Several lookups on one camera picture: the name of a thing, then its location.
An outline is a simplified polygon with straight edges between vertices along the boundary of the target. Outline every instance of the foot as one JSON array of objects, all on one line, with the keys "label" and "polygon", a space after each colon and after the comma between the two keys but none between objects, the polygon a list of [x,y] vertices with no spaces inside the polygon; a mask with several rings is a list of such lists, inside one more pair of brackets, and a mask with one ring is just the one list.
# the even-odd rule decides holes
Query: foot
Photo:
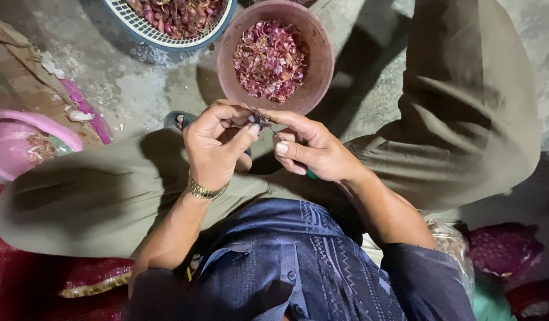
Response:
[{"label": "foot", "polygon": [[[179,130],[183,129],[183,118],[184,115],[179,115],[176,118],[176,126]],[[224,135],[221,135],[217,138],[218,141],[221,143],[226,143],[228,141],[228,138],[226,138]],[[250,168],[253,166],[253,160],[250,158],[247,153],[242,153],[242,155],[238,158],[237,163],[235,164],[235,172],[238,173],[246,173],[249,172]]]}]

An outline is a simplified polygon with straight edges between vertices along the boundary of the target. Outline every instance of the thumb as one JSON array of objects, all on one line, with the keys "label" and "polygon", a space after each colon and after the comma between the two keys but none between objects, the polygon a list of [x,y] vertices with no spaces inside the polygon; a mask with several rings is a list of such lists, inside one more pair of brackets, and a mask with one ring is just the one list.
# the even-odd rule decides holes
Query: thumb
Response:
[{"label": "thumb", "polygon": [[307,166],[315,165],[322,156],[322,151],[318,149],[288,141],[278,142],[275,149],[278,156],[301,162]]},{"label": "thumb", "polygon": [[223,145],[223,148],[230,155],[238,158],[255,141],[259,131],[261,131],[261,125],[259,124],[245,126],[227,144]]}]

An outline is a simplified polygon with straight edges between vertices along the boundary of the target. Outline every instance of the gold wristwatch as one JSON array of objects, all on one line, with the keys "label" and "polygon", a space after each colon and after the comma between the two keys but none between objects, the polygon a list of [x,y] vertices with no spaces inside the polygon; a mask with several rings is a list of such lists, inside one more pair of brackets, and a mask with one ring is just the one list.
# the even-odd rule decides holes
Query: gold wristwatch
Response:
[{"label": "gold wristwatch", "polygon": [[193,196],[199,198],[199,199],[212,199],[219,195],[221,195],[227,187],[229,186],[229,183],[225,184],[225,186],[221,187],[220,189],[216,191],[207,190],[203,187],[201,187],[199,184],[197,184],[196,181],[191,178],[191,173],[189,175],[189,181],[187,183],[187,189],[190,191],[190,193],[193,194]]}]

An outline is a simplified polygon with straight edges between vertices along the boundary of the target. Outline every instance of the khaki pants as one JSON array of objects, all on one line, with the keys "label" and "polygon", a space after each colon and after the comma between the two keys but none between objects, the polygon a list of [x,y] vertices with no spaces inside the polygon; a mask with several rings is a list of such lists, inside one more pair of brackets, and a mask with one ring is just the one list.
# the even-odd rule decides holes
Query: khaki pants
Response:
[{"label": "khaki pants", "polygon": [[[531,68],[495,0],[416,0],[399,110],[400,120],[346,145],[424,213],[502,193],[537,164]],[[175,128],[53,159],[7,186],[0,236],[31,252],[129,257],[185,188],[187,171]],[[349,235],[362,232],[333,183],[285,170],[236,174],[202,229],[260,198],[312,201]]]}]

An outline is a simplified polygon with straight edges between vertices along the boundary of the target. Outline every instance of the blue basket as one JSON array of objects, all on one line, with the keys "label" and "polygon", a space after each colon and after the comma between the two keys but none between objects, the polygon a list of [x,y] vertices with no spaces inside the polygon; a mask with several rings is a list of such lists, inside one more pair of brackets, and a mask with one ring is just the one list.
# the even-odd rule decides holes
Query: blue basket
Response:
[{"label": "blue basket", "polygon": [[197,38],[178,40],[171,38],[166,33],[161,33],[147,20],[138,17],[126,1],[104,0],[104,2],[135,36],[150,46],[168,51],[193,51],[208,46],[225,30],[233,17],[237,4],[236,0],[223,0],[221,11],[217,11],[216,19],[206,33],[200,34]]}]

